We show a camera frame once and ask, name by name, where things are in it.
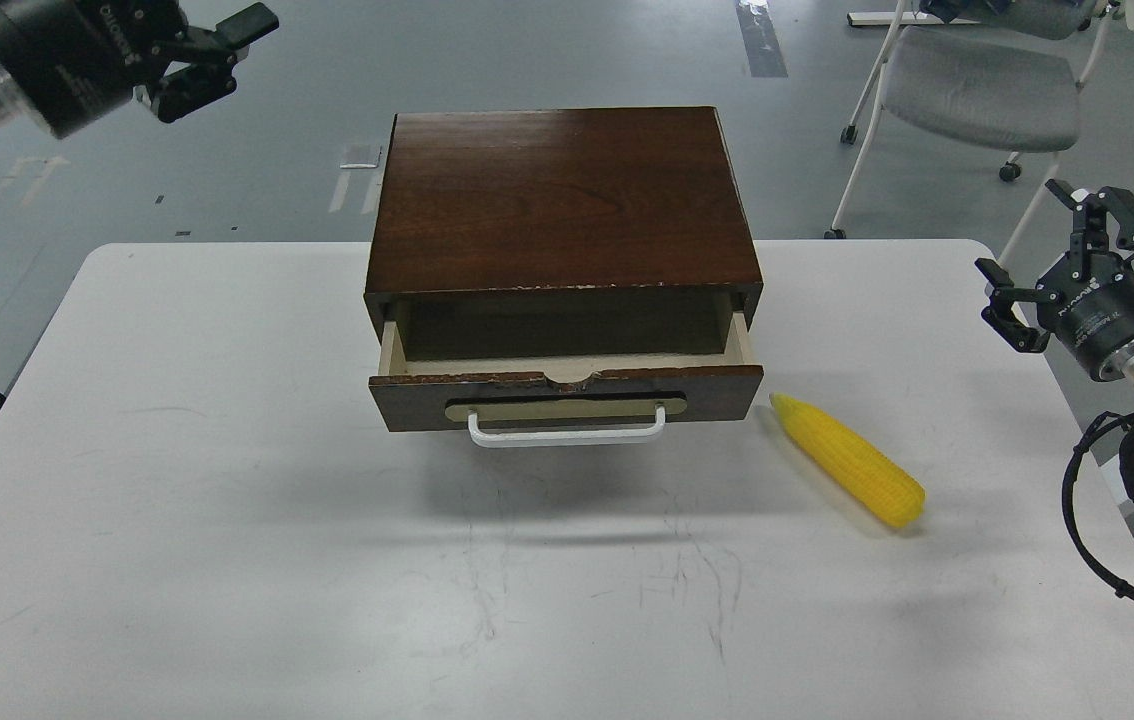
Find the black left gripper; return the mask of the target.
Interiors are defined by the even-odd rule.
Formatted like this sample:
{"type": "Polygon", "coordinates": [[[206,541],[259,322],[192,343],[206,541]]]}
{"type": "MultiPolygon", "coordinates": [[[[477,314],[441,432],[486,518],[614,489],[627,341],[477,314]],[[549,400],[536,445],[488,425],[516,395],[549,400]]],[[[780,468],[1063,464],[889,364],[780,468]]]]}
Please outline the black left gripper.
{"type": "Polygon", "coordinates": [[[211,29],[178,1],[0,1],[0,128],[65,138],[134,95],[175,122],[232,94],[249,45],[280,26],[264,3],[211,29]]]}

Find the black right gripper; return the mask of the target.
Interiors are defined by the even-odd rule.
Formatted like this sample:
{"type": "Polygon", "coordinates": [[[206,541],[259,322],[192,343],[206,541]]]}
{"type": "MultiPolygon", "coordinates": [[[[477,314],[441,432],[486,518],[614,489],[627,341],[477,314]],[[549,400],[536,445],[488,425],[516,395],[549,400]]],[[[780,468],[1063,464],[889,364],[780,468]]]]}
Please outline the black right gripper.
{"type": "Polygon", "coordinates": [[[1047,179],[1044,188],[1073,211],[1067,251],[1038,279],[1036,288],[1016,287],[995,259],[975,260],[978,272],[989,283],[988,304],[980,317],[1019,354],[1042,354],[1050,332],[1092,381],[1116,381],[1123,363],[1112,356],[1134,342],[1134,269],[1129,263],[1134,260],[1134,193],[1110,186],[1076,190],[1063,179],[1047,179]],[[1044,331],[1019,319],[1015,310],[1019,304],[1038,306],[1036,320],[1044,331]]]}

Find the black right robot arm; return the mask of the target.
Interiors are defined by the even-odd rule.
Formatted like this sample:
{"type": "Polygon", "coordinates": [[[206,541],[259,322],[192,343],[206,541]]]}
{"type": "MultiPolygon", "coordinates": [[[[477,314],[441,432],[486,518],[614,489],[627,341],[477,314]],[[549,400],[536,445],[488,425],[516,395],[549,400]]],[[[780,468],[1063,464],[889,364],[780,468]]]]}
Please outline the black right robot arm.
{"type": "MultiPolygon", "coordinates": [[[[1056,263],[1029,287],[1016,286],[992,259],[978,260],[989,286],[982,319],[1019,354],[1041,354],[1057,340],[1095,382],[1124,379],[1134,387],[1134,195],[1119,187],[1078,190],[1060,179],[1044,188],[1070,211],[1069,242],[1056,263]]],[[[1084,429],[1063,478],[1063,519],[1088,568],[1117,598],[1134,602],[1134,585],[1085,547],[1076,524],[1074,489],[1091,447],[1119,429],[1117,451],[1124,491],[1134,505],[1134,413],[1105,410],[1084,429]]]]}

